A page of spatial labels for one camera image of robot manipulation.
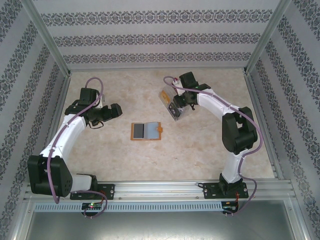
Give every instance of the beige floor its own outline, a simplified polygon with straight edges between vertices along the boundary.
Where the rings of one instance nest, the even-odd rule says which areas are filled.
[[[195,111],[175,122],[158,97],[164,76],[178,77],[189,71],[230,103],[253,109],[241,69],[75,72],[64,109],[79,98],[87,79],[95,76],[104,83],[104,104],[118,103],[123,115],[99,130],[84,130],[67,161],[69,170],[94,174],[99,181],[218,179],[226,157],[220,121],[195,106]],[[89,87],[100,90],[98,81]],[[134,122],[161,122],[162,140],[131,141]],[[266,149],[249,156],[242,172],[253,178],[273,178]]]

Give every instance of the enclosure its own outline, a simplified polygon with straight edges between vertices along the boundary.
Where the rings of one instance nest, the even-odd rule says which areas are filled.
[[[319,4],[2,0],[0,239],[320,239]],[[257,191],[244,180],[254,197],[233,218],[220,213],[233,197],[198,187],[224,170],[221,119],[195,105],[174,121],[159,97],[165,76],[188,72],[249,107],[262,132],[241,169]],[[91,77],[123,113],[86,127],[65,162],[114,184],[99,220],[81,215],[91,201],[32,193],[27,166]],[[161,123],[161,140],[132,141],[131,124],[148,122]]]

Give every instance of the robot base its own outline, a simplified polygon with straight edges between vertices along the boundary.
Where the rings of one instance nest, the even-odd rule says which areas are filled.
[[[198,183],[203,189],[204,199],[247,199],[249,197],[247,185],[243,179],[235,183],[227,183],[222,174],[219,182]]]
[[[115,196],[115,185],[114,184],[99,184],[97,181],[97,177],[95,175],[90,174],[84,174],[89,175],[92,177],[91,181],[91,191],[96,191],[103,193],[108,200],[113,200]],[[101,200],[102,197],[98,194],[93,193],[71,193],[70,194],[71,200]]]

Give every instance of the patterned wallpaper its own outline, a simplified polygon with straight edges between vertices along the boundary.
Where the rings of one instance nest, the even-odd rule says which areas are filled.
[[[18,0],[0,1],[0,240],[26,189],[27,159],[49,134],[64,77]]]
[[[279,0],[35,0],[71,70],[245,67]]]
[[[319,16],[319,1],[292,1],[250,73],[312,239],[320,239]]]

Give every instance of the white robotic arm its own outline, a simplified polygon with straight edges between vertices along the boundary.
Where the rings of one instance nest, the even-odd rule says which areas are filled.
[[[97,105],[80,114],[83,109],[94,104],[98,95],[99,92],[95,89],[82,88],[79,100],[76,100],[65,110],[62,125],[48,146],[40,155],[32,155],[28,159],[30,186],[33,193],[52,194],[47,171],[47,160],[52,149],[50,170],[57,196],[66,197],[72,192],[96,190],[94,189],[98,185],[96,176],[71,174],[66,163],[72,147],[87,125],[91,127],[100,123],[103,126],[103,122],[117,118],[122,114],[121,107],[118,104],[111,104],[110,109],[108,106],[102,106],[101,100]]]
[[[233,109],[253,119],[251,110],[248,107],[239,108],[238,106],[231,105],[219,97],[208,85],[199,85],[192,72],[181,75],[179,79],[175,78],[172,85],[179,88],[201,91],[193,92],[178,89],[173,102],[178,108],[184,108],[190,105],[194,110],[194,105],[202,106],[222,122],[222,142],[228,152],[224,169],[220,175],[219,184],[221,184],[221,190],[223,192],[226,192],[230,187],[232,188],[232,186],[240,184],[242,177],[238,171],[241,159],[244,160],[243,155],[253,147],[254,142],[258,139],[258,135],[255,127]]]
[[[204,92],[210,93],[211,95],[207,95],[204,93],[197,94],[197,102],[198,105],[204,107],[205,109],[209,110],[213,113],[221,122],[223,116],[226,114],[232,114],[235,111],[231,110],[226,105],[222,104],[212,95],[217,95],[212,89],[205,89]],[[223,178],[229,183],[235,183],[241,179],[240,175],[238,174],[238,167],[243,154],[247,153],[249,150],[245,149],[241,151],[239,154],[234,154],[233,152],[227,152],[227,158],[224,165],[224,169],[222,171]]]

